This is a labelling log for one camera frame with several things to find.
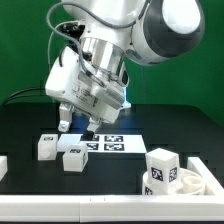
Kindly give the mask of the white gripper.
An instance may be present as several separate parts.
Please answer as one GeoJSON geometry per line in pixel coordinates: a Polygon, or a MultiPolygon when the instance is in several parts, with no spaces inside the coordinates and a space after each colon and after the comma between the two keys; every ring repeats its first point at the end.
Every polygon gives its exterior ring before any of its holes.
{"type": "Polygon", "coordinates": [[[83,138],[92,140],[101,125],[101,120],[106,123],[114,123],[117,120],[125,95],[122,86],[116,81],[108,81],[101,71],[88,63],[85,65],[92,73],[98,75],[104,86],[100,86],[85,74],[78,54],[66,46],[51,69],[45,89],[48,96],[64,102],[59,106],[58,130],[69,131],[74,105],[77,110],[91,117],[83,138]]]}

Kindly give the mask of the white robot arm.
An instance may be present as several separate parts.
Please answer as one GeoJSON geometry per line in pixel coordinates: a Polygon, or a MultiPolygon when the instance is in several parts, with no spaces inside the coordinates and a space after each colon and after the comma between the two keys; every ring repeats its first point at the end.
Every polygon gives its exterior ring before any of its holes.
{"type": "Polygon", "coordinates": [[[53,33],[69,41],[48,76],[46,94],[60,102],[59,130],[72,113],[89,117],[83,137],[114,123],[129,84],[126,58],[157,65],[194,49],[205,30],[199,0],[61,0],[74,20],[53,33]]]}

